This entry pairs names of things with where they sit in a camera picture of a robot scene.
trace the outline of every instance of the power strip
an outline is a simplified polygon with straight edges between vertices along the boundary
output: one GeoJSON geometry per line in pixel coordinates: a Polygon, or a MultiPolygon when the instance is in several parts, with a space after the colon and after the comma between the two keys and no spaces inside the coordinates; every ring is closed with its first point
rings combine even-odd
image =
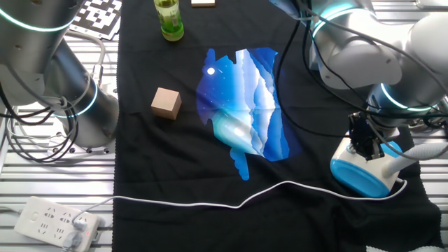
{"type": "MultiPolygon", "coordinates": [[[[31,197],[20,214],[14,230],[30,238],[62,247],[67,235],[71,232],[80,232],[71,224],[71,220],[79,212],[81,211],[78,209],[39,197],[31,197]]],[[[77,220],[85,221],[87,227],[81,232],[83,240],[80,245],[71,251],[85,252],[97,235],[99,219],[94,214],[83,213],[77,220]]]]}

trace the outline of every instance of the green liquid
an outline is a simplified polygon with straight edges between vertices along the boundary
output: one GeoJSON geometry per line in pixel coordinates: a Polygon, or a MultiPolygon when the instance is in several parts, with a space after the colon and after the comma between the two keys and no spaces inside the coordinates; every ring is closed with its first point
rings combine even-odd
{"type": "Polygon", "coordinates": [[[178,0],[156,1],[162,35],[168,41],[177,41],[183,36],[183,24],[178,0]]]}

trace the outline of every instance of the robotic arm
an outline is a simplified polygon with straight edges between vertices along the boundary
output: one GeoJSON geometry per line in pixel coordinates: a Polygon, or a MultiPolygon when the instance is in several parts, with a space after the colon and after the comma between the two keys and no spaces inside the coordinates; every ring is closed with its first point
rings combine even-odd
{"type": "Polygon", "coordinates": [[[118,101],[98,88],[63,39],[83,2],[0,0],[0,84],[12,106],[51,106],[67,133],[64,111],[45,97],[75,104],[75,144],[95,148],[113,140],[118,101]]]}
{"type": "MultiPolygon", "coordinates": [[[[382,141],[392,140],[397,127],[423,117],[445,98],[448,14],[433,14],[416,24],[388,25],[378,21],[370,0],[313,0],[311,10],[302,2],[298,10],[292,1],[271,0],[296,20],[313,13],[311,49],[318,53],[311,54],[316,55],[322,81],[334,89],[373,85],[367,111],[349,116],[350,139],[343,139],[336,150],[331,172],[366,197],[385,197],[401,169],[446,148],[417,146],[407,153],[414,157],[410,160],[382,141]]],[[[393,142],[389,145],[401,152],[393,142]]]]}

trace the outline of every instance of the metal slotted table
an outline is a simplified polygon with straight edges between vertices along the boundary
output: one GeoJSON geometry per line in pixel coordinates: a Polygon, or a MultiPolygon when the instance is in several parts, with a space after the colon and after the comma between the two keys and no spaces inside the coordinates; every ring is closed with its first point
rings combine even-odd
{"type": "MultiPolygon", "coordinates": [[[[415,1],[374,1],[377,17],[385,23],[398,24],[416,22],[430,15],[421,10],[415,1]]],[[[99,56],[99,48],[77,38],[66,37],[71,49],[88,71],[92,71],[99,56]]],[[[116,69],[118,58],[118,35],[112,41],[104,41],[103,88],[116,95],[116,69]]],[[[20,113],[39,110],[39,105],[21,106],[20,113]]],[[[30,135],[50,136],[57,119],[51,118],[42,126],[25,127],[30,135]]],[[[415,144],[441,142],[445,133],[435,130],[429,133],[413,134],[415,144]]],[[[62,164],[37,164],[16,155],[5,144],[0,154],[0,205],[22,209],[30,196],[44,197],[48,200],[84,209],[105,200],[113,194],[115,154],[85,155],[77,157],[67,154],[62,164]]],[[[31,144],[24,146],[34,155],[46,155],[46,150],[31,144]]],[[[441,236],[448,247],[448,160],[421,162],[421,179],[430,200],[442,211],[441,236]]],[[[91,212],[103,220],[100,224],[99,239],[92,243],[89,252],[110,252],[112,244],[112,201],[99,206],[91,212]]],[[[18,216],[15,213],[0,214],[0,251],[2,252],[59,252],[60,248],[43,244],[34,239],[15,233],[13,228],[18,216]]]]}

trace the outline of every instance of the wooden block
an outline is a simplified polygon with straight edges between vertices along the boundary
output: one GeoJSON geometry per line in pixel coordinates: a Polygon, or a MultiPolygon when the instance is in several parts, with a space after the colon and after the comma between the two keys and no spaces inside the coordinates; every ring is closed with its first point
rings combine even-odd
{"type": "Polygon", "coordinates": [[[175,120],[181,104],[179,92],[159,87],[155,93],[151,108],[155,115],[175,120]]]}
{"type": "Polygon", "coordinates": [[[192,7],[214,7],[215,0],[191,0],[192,7]]]}

